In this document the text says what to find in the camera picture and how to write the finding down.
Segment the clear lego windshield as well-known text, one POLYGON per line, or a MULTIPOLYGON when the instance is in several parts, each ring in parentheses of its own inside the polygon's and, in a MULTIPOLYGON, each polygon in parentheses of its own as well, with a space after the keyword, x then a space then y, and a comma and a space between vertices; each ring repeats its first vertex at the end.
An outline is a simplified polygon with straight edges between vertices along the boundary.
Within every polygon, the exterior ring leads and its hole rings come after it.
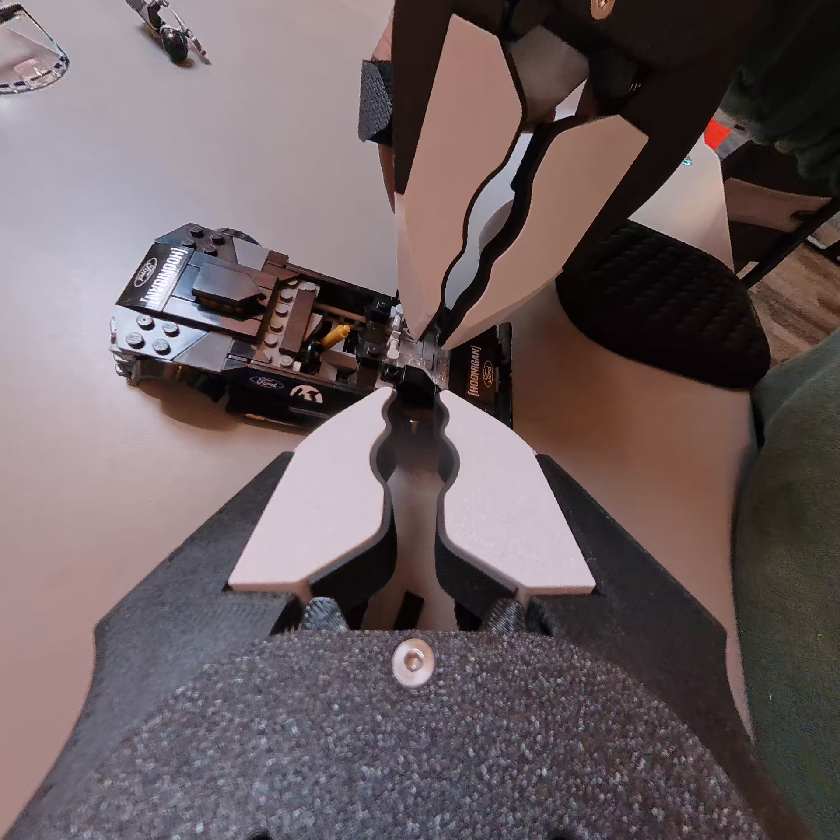
POLYGON ((47 88, 69 69, 69 58, 21 3, 1 6, 1 94, 47 88))

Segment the person's right forearm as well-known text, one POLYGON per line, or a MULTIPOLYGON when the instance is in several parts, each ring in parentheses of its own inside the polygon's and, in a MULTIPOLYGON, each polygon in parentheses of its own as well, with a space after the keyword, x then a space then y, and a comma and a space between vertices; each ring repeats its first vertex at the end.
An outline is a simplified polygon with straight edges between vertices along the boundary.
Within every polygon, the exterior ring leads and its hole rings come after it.
POLYGON ((721 109, 757 144, 834 177, 839 151, 839 2, 764 2, 721 109))

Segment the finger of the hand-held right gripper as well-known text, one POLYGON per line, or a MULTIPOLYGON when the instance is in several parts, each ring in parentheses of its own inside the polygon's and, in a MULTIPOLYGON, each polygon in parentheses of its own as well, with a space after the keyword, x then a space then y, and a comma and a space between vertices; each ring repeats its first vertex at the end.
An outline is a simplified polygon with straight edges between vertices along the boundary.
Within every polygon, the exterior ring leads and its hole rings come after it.
POLYGON ((647 141, 617 114, 535 130, 511 182, 508 216, 453 307, 446 349, 499 324, 561 273, 647 141))
POLYGON ((435 321, 471 208, 507 162, 522 119, 498 35, 458 14, 395 14, 396 265, 412 335, 435 321))

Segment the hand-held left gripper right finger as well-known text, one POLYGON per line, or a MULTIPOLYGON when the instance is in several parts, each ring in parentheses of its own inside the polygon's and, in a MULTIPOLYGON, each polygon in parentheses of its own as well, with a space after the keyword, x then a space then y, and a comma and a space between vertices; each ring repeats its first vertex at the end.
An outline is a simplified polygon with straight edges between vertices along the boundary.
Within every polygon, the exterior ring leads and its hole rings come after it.
POLYGON ((442 441, 435 570, 444 592, 484 620, 500 600, 589 595, 595 579, 537 455, 509 426, 455 394, 437 395, 442 441))

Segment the black lego axle assembly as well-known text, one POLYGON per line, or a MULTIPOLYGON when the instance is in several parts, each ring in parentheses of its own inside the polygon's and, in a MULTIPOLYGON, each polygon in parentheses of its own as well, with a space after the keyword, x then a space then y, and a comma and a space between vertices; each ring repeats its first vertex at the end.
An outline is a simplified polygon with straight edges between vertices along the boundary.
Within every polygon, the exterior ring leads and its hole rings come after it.
POLYGON ((186 67, 193 58, 211 63, 207 51, 169 1, 125 1, 172 64, 186 67))

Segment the clear lego piece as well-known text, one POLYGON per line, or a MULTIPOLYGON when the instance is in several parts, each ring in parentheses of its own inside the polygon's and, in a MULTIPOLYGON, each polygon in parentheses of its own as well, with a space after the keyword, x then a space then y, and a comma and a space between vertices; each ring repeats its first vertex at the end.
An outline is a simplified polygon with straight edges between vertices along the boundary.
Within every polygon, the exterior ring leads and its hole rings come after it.
POLYGON ((401 309, 396 309, 386 327, 383 365, 424 370, 440 387, 448 379, 450 352, 440 346, 439 331, 428 329, 421 338, 414 338, 401 309))

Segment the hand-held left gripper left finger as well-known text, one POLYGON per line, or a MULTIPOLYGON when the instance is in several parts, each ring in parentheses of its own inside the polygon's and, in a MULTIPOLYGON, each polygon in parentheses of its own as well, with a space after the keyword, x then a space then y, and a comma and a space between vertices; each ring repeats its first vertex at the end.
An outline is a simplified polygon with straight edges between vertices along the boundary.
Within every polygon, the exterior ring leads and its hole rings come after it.
POLYGON ((228 578, 236 592, 332 598, 360 628, 394 574, 395 391, 374 391, 324 422, 292 454, 228 578))

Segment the black lego car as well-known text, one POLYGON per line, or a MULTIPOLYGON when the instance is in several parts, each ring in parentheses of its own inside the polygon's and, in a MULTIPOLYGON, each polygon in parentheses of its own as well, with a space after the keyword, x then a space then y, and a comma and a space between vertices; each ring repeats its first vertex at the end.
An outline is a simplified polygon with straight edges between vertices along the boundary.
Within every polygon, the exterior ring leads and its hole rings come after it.
POLYGON ((397 295, 292 265, 238 230, 185 224, 153 242, 123 289, 110 351, 132 385, 179 382, 265 423, 312 428, 390 386, 418 408, 450 390, 512 427, 511 325, 446 350, 440 387, 382 364, 396 309, 397 295))

